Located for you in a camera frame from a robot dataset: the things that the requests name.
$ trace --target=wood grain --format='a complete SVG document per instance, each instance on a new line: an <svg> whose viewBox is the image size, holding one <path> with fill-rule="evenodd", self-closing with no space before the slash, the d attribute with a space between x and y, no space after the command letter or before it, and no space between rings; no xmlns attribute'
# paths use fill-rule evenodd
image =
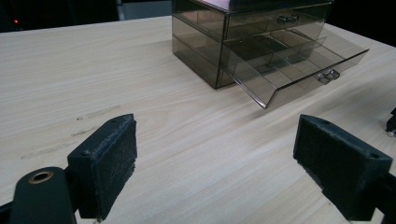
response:
<svg viewBox="0 0 396 224"><path fill-rule="evenodd" d="M396 158L384 131L396 49L326 27L369 52L270 111L176 58L170 17L0 34L0 204L23 175L65 168L100 125L134 113L136 170L104 223L348 223L292 158L298 119L326 119Z"/></svg>

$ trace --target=drawer compartment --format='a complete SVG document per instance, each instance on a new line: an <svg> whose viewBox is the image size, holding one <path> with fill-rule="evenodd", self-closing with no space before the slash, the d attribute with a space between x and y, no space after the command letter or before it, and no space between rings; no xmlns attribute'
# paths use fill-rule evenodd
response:
<svg viewBox="0 0 396 224"><path fill-rule="evenodd" d="M283 105L336 80L368 51L336 35L326 36L312 40L288 30L224 42L221 62L260 106Z"/></svg>

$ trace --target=plastic drawer organizer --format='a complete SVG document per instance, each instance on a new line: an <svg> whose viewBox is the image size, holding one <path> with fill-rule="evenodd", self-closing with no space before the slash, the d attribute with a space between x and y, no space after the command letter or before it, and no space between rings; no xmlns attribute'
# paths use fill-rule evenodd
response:
<svg viewBox="0 0 396 224"><path fill-rule="evenodd" d="M173 52L214 89L238 83L261 107L340 77L362 49L323 28L331 0L173 0Z"/></svg>

